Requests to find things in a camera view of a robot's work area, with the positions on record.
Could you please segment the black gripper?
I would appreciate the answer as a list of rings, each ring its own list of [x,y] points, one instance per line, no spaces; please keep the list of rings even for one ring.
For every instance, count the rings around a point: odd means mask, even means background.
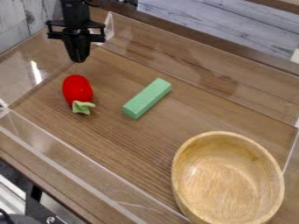
[[[90,41],[106,41],[106,25],[91,20],[89,3],[62,3],[62,20],[49,20],[49,38],[63,39],[65,46],[74,62],[85,62],[90,56]]]

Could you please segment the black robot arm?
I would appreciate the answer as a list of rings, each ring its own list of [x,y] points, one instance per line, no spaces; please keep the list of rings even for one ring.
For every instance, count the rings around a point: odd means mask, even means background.
[[[83,63],[90,56],[91,43],[107,41],[107,25],[91,20],[89,0],[61,0],[63,20],[49,20],[49,38],[63,41],[70,59]]]

